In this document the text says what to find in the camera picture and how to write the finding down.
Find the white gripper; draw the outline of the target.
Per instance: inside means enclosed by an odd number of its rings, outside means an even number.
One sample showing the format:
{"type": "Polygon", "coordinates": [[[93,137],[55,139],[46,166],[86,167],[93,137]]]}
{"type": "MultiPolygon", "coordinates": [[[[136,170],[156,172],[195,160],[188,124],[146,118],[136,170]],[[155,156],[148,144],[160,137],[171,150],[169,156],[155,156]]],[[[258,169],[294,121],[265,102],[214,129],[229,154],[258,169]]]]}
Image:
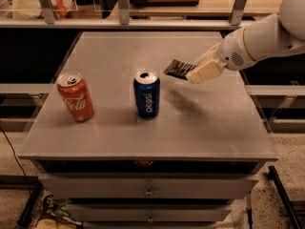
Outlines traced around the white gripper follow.
{"type": "Polygon", "coordinates": [[[246,50],[244,28],[226,35],[222,42],[203,52],[193,62],[194,68],[186,74],[193,84],[219,77],[225,67],[232,71],[248,69],[255,64],[246,50]]]}

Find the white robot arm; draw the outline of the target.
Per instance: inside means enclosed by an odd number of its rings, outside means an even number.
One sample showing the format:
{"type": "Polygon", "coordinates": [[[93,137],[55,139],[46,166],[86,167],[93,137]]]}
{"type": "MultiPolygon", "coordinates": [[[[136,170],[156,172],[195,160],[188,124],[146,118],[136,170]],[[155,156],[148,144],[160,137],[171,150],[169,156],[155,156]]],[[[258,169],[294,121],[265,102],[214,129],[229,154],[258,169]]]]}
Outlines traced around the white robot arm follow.
{"type": "Polygon", "coordinates": [[[196,84],[219,77],[225,69],[241,71],[272,58],[305,52],[305,0],[283,0],[278,13],[229,33],[201,54],[186,74],[196,84]]]}

